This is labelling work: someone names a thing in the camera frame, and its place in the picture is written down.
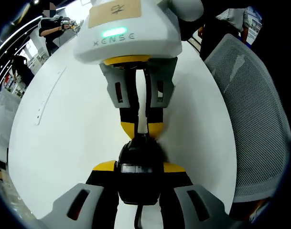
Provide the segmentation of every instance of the gray mesh chair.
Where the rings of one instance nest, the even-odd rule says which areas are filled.
[[[231,119],[237,150],[234,202],[271,196],[287,166],[291,131],[263,62],[227,34],[205,61]]]

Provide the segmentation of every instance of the green led light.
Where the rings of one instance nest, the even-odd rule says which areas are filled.
[[[111,29],[111,30],[106,30],[102,33],[102,37],[110,37],[110,36],[115,36],[115,35],[119,35],[119,34],[124,34],[126,33],[127,28],[125,27],[118,27],[115,29]]]

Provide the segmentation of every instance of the round white table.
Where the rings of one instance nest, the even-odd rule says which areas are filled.
[[[58,197],[85,183],[95,165],[117,160],[129,141],[105,77],[98,65],[74,59],[75,42],[73,38],[63,45],[35,75],[11,130],[10,176],[38,219],[52,210]],[[59,74],[37,125],[38,110]],[[143,72],[137,71],[136,81],[139,100],[144,101]],[[178,56],[173,82],[176,88],[164,110],[165,129],[159,142],[169,161],[183,166],[192,182],[217,196],[229,213],[237,175],[233,130],[213,77],[187,42]],[[135,213],[136,206],[120,201],[115,228],[133,228]],[[158,204],[144,207],[142,226],[162,228]]]

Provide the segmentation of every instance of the white robot head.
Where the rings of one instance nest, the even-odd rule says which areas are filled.
[[[75,47],[84,63],[107,65],[174,58],[182,51],[177,17],[167,0],[92,1]]]

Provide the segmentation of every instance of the person's hand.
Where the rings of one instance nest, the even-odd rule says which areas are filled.
[[[203,26],[202,26],[201,28],[198,29],[198,36],[199,36],[200,38],[203,38],[203,31],[204,31]]]

